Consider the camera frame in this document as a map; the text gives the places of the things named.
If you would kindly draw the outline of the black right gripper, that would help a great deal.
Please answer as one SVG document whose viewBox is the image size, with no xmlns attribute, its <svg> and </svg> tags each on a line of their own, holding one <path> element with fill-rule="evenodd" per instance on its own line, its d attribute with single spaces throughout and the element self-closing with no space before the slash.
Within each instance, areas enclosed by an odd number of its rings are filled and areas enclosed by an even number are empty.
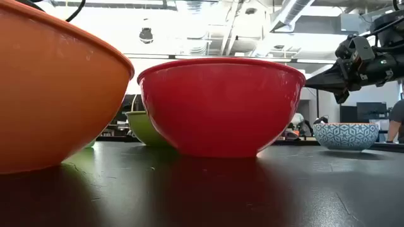
<svg viewBox="0 0 404 227">
<path fill-rule="evenodd" d="M 342 104 L 351 91 L 369 85 L 380 87 L 404 77 L 404 43 L 389 47 L 370 44 L 375 59 L 368 63 L 354 63 L 350 60 L 352 49 L 349 44 L 356 36 L 348 36 L 335 50 L 336 63 L 307 79 L 305 87 L 334 93 L 337 104 Z"/>
</svg>

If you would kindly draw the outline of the blue white patterned ceramic bowl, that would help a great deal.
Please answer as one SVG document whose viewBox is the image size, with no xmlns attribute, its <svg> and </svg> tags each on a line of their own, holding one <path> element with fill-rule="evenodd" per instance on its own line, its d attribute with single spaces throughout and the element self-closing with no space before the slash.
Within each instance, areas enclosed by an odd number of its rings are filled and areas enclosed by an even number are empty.
<svg viewBox="0 0 404 227">
<path fill-rule="evenodd" d="M 374 123 L 319 123 L 313 131 L 316 141 L 330 150 L 363 151 L 379 137 Z"/>
</svg>

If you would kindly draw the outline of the green plastic bowl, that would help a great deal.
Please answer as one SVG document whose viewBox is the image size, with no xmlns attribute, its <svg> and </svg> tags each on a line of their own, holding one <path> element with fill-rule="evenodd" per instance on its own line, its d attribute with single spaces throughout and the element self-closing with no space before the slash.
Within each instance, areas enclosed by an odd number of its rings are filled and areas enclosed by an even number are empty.
<svg viewBox="0 0 404 227">
<path fill-rule="evenodd" d="M 146 146 L 170 147 L 170 144 L 156 131 L 146 111 L 131 111 L 125 115 L 132 133 Z"/>
</svg>

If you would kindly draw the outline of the large orange plastic bowl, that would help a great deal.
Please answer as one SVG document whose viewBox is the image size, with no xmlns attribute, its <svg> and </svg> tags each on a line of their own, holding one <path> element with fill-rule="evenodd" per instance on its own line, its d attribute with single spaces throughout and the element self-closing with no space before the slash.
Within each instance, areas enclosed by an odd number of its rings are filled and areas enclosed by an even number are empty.
<svg viewBox="0 0 404 227">
<path fill-rule="evenodd" d="M 116 116 L 130 60 L 77 26 L 0 0 L 0 174 L 60 164 Z"/>
</svg>

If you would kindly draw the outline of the black computer monitor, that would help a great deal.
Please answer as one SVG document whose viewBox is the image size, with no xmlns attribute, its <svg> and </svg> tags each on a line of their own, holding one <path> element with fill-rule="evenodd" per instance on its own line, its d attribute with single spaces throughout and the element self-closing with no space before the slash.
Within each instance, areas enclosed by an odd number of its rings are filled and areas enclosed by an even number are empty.
<svg viewBox="0 0 404 227">
<path fill-rule="evenodd" d="M 359 122 L 387 119 L 385 102 L 357 102 L 357 119 Z"/>
</svg>

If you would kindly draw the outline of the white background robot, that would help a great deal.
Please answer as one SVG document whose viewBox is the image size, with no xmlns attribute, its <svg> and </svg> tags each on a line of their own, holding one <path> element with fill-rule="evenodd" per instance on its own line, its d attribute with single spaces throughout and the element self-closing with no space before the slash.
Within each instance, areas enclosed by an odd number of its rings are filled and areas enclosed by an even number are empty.
<svg viewBox="0 0 404 227">
<path fill-rule="evenodd" d="M 295 113 L 283 135 L 285 140 L 300 141 L 301 137 L 313 136 L 314 131 L 310 122 L 301 113 Z"/>
</svg>

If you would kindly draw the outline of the person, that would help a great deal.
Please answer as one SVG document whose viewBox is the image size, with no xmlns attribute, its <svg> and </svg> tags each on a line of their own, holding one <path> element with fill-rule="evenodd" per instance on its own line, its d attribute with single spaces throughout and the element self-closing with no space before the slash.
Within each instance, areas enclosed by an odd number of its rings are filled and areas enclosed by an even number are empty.
<svg viewBox="0 0 404 227">
<path fill-rule="evenodd" d="M 404 99 L 398 101 L 389 115 L 387 143 L 392 143 L 397 137 L 399 143 L 404 144 Z"/>
</svg>

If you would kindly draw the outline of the long ceiling light strip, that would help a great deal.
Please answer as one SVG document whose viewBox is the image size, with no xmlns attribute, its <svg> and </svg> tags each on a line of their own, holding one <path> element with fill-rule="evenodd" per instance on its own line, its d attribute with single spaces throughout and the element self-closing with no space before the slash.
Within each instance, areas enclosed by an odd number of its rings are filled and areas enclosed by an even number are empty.
<svg viewBox="0 0 404 227">
<path fill-rule="evenodd" d="M 172 54 L 124 54 L 129 59 L 254 59 L 268 62 L 299 63 L 299 64 L 334 64 L 335 60 L 329 59 L 298 59 L 298 58 L 273 58 L 273 57 L 237 57 L 237 56 L 210 56 L 210 55 L 172 55 Z"/>
</svg>

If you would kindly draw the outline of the large red plastic bowl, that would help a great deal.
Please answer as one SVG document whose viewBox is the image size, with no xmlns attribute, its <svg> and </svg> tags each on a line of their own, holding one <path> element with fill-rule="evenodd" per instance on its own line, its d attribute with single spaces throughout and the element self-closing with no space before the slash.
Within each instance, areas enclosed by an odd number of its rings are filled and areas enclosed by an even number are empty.
<svg viewBox="0 0 404 227">
<path fill-rule="evenodd" d="M 256 156 L 287 128 L 306 78 L 254 59 L 186 59 L 139 74 L 143 105 L 156 130 L 181 154 Z"/>
</svg>

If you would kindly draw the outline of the black ceiling dome fixture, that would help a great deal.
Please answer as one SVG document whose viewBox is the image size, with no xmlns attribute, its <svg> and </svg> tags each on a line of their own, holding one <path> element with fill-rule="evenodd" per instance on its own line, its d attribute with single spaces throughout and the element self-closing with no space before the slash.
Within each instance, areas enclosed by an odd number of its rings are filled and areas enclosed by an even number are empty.
<svg viewBox="0 0 404 227">
<path fill-rule="evenodd" d="M 142 28 L 139 34 L 139 39 L 144 44 L 151 44 L 153 42 L 152 29 L 148 27 Z"/>
</svg>

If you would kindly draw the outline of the silver ceiling air duct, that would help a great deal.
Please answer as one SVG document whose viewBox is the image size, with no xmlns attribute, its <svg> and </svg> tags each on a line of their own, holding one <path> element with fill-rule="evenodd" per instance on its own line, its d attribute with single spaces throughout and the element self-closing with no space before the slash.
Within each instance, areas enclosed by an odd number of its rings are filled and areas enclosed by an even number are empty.
<svg viewBox="0 0 404 227">
<path fill-rule="evenodd" d="M 271 19 L 270 32 L 290 26 L 302 15 L 303 10 L 311 6 L 315 0 L 284 0 L 282 7 L 273 13 Z"/>
</svg>

